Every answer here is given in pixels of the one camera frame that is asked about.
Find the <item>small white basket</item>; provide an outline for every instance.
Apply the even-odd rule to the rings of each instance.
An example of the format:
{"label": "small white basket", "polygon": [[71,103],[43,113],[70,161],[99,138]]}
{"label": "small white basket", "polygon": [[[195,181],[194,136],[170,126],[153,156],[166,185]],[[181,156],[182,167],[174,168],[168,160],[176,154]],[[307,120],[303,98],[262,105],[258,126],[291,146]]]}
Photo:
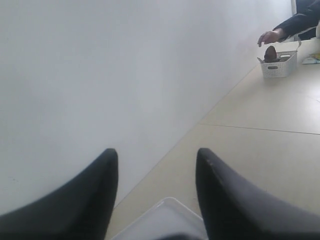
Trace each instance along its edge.
{"label": "small white basket", "polygon": [[295,51],[281,51],[276,53],[276,57],[287,58],[285,61],[279,62],[265,62],[258,57],[261,63],[261,69],[264,78],[285,78],[289,76],[297,67],[297,54],[298,48],[301,46],[301,41],[299,41],[299,46]]}

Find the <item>person's arm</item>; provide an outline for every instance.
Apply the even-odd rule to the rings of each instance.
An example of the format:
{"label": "person's arm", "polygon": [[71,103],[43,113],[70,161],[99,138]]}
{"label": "person's arm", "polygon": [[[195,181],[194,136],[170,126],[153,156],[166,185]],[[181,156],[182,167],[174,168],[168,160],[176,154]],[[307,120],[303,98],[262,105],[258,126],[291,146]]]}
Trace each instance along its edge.
{"label": "person's arm", "polygon": [[320,20],[320,0],[315,0],[304,12],[295,14],[288,20],[276,26],[273,30],[282,30],[283,35],[278,40],[282,42],[294,35],[304,33],[317,27]]}
{"label": "person's arm", "polygon": [[295,14],[288,20],[276,26],[272,31],[262,34],[258,45],[283,42],[294,35],[302,34],[316,28],[320,20],[320,0],[315,0],[303,13]]}

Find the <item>human hand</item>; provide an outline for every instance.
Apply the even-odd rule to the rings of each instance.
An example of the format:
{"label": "human hand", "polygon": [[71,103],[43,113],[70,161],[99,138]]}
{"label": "human hand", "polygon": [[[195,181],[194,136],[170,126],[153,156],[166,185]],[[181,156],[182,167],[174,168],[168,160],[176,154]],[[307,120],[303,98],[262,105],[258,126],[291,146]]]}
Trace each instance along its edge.
{"label": "human hand", "polygon": [[267,31],[261,35],[258,40],[258,45],[261,47],[262,43],[271,44],[279,41],[284,36],[284,31],[282,29],[276,29],[274,31]]}

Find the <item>beige floor tile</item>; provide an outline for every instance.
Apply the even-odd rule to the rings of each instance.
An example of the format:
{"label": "beige floor tile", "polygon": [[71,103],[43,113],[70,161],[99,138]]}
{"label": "beige floor tile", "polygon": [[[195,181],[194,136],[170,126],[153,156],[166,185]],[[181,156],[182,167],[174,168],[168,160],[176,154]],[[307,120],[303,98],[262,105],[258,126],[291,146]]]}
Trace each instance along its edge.
{"label": "beige floor tile", "polygon": [[211,148],[262,189],[320,214],[320,136],[292,132],[198,125],[115,208],[106,239],[165,197],[200,213],[196,153]]}
{"label": "beige floor tile", "polygon": [[[299,61],[317,51],[315,43],[302,44]],[[263,79],[258,65],[201,123],[320,134],[319,75],[320,65],[299,64],[287,78]]]}

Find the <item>white container lid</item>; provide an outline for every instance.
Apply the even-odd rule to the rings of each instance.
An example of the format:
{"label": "white container lid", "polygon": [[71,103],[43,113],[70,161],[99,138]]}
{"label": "white container lid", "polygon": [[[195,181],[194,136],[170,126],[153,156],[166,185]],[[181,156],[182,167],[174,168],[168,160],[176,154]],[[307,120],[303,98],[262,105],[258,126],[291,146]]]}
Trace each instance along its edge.
{"label": "white container lid", "polygon": [[173,197],[150,208],[112,240],[154,240],[174,234],[187,234],[207,240],[203,219]]}

